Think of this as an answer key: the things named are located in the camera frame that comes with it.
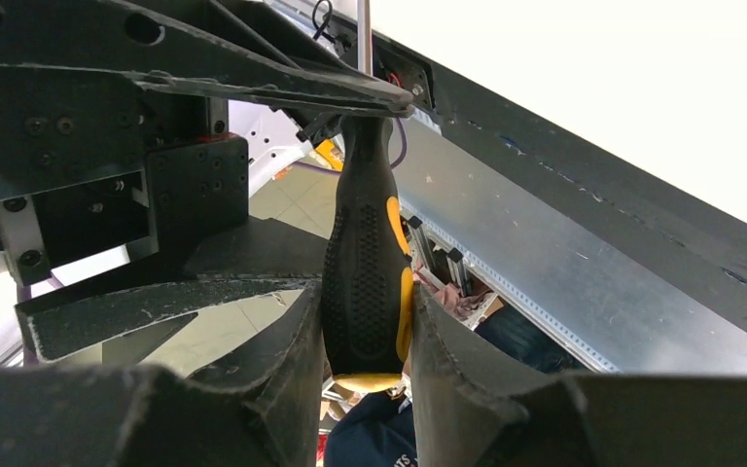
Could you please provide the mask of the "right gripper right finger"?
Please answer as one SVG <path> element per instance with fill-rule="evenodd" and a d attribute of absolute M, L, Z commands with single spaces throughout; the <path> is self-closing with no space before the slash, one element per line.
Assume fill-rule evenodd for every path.
<path fill-rule="evenodd" d="M 544 375 L 414 293 L 423 466 L 747 466 L 747 377 Z"/>

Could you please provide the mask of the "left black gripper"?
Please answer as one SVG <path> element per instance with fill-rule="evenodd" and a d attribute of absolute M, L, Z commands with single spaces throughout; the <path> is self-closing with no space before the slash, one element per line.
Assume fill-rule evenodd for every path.
<path fill-rule="evenodd" d="M 319 280 L 325 238 L 243 224 L 247 144 L 215 97 L 375 117 L 412 106 L 259 1 L 0 1 L 0 67 L 0 268 L 30 285 L 138 239 L 170 250 L 17 305 L 43 362 Z"/>

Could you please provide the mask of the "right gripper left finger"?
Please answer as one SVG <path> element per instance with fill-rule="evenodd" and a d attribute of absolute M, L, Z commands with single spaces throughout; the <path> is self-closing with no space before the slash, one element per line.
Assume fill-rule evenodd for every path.
<path fill-rule="evenodd" d="M 0 368 L 0 466 L 312 466 L 317 283 L 190 377 L 158 365 Z"/>

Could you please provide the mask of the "black yellow screwdriver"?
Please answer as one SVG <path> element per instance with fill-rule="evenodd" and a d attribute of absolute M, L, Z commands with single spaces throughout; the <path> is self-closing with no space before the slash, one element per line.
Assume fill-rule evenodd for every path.
<path fill-rule="evenodd" d="M 388 118 L 347 117 L 336 217 L 319 302 L 334 381 L 370 393 L 396 386 L 409 355 L 413 277 Z"/>

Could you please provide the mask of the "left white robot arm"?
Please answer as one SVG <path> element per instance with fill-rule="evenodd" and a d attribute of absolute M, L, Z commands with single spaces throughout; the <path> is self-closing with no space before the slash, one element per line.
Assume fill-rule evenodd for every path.
<path fill-rule="evenodd" d="M 249 199 L 409 95 L 256 1 L 0 1 L 0 359 L 146 358 L 209 306 L 316 276 Z"/>

